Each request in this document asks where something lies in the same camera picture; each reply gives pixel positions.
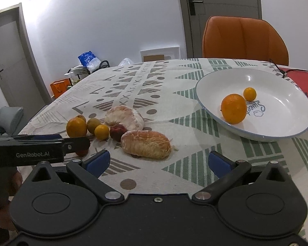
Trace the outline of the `person's left hand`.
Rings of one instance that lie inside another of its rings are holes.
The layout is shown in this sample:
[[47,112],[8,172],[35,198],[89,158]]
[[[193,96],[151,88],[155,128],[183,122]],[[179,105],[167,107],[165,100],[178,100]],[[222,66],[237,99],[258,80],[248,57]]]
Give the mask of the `person's left hand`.
[[15,226],[10,217],[9,197],[16,195],[20,189],[23,182],[23,177],[19,171],[16,171],[8,180],[6,184],[6,189],[2,191],[2,196],[0,196],[0,228],[9,231],[14,231]]

